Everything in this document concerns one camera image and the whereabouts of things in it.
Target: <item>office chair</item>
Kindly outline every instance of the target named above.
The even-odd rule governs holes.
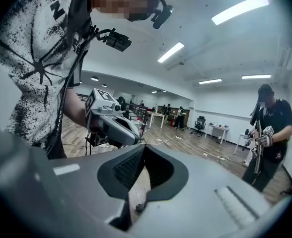
[[[197,121],[195,122],[195,128],[192,128],[195,131],[195,135],[196,134],[200,134],[202,135],[203,132],[201,131],[202,129],[206,128],[206,119],[205,117],[198,117]]]

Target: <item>white graphic t-shirt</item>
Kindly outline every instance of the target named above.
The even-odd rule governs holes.
[[[91,0],[16,0],[0,22],[0,67],[22,91],[7,130],[46,148],[60,91],[90,27]],[[71,84],[79,85],[80,67]]]

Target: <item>table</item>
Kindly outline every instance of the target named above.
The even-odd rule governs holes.
[[[209,127],[209,126],[212,127],[211,136],[212,136],[212,133],[213,133],[213,131],[214,131],[214,128],[216,128],[216,129],[220,129],[220,130],[223,130],[223,135],[222,135],[222,139],[221,139],[221,142],[220,142],[220,145],[222,145],[222,141],[223,141],[223,139],[225,140],[225,138],[224,138],[224,134],[225,134],[225,132],[228,131],[230,128],[229,128],[229,127],[228,127],[228,128],[221,128],[221,127],[219,127],[219,126],[214,126],[214,125],[208,124],[208,127]]]
[[[239,139],[237,141],[237,144],[236,144],[236,147],[235,147],[235,150],[234,150],[234,153],[233,154],[235,154],[235,152],[237,150],[237,147],[239,146],[239,142],[240,142],[241,137],[243,137],[244,139],[247,139],[247,135],[245,135],[244,133],[240,133]]]
[[[162,117],[161,126],[160,126],[160,128],[162,129],[162,125],[164,123],[165,116],[162,115],[162,114],[159,114],[159,113],[156,113],[156,112],[150,112],[150,111],[148,111],[147,114],[150,115],[150,123],[149,123],[149,127],[150,128],[151,128],[151,124],[154,122],[154,117]]]

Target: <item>person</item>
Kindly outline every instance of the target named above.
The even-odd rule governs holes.
[[[171,112],[171,108],[170,108],[170,104],[168,104],[166,109],[164,109],[164,111],[163,111],[163,114],[165,115],[164,123],[168,122],[168,117],[169,117],[170,112]]]
[[[21,90],[7,130],[32,146],[65,158],[61,138],[54,140],[61,93],[92,26],[93,9],[129,21],[145,20],[160,0],[16,0],[0,22],[0,68]],[[83,57],[68,85],[63,112],[85,126],[84,103],[73,87],[80,85]],[[97,126],[94,120],[91,126]]]
[[[275,99],[274,91],[268,84],[260,87],[259,101],[264,102],[266,108],[262,108],[259,112],[261,129],[272,126],[274,134],[262,136],[257,129],[251,133],[256,142],[264,147],[263,157],[257,177],[255,178],[254,174],[257,157],[254,155],[242,179],[262,192],[286,154],[288,140],[292,135],[292,109],[286,100]]]
[[[178,125],[179,125],[179,128],[181,130],[185,130],[184,129],[184,118],[185,116],[183,115],[185,113],[184,109],[182,107],[179,108],[178,112],[177,112],[177,119],[175,121],[175,129],[177,130],[178,129]]]

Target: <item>fluorescent light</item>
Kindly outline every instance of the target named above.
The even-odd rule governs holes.
[[[246,0],[214,16],[212,18],[212,21],[216,25],[219,25],[247,11],[257,9],[257,8],[267,6],[267,5],[269,5],[268,0]]]
[[[254,78],[271,78],[272,75],[251,75],[251,76],[242,76],[242,79],[254,79]]]
[[[222,82],[221,79],[214,79],[214,80],[208,80],[208,81],[202,81],[202,82],[199,82],[199,84],[209,84],[209,83],[216,83],[216,82]]]
[[[173,54],[175,54],[178,50],[182,49],[184,47],[183,44],[178,42],[174,47],[172,47],[166,54],[164,54],[158,62],[162,63],[166,61],[168,58],[170,58]]]

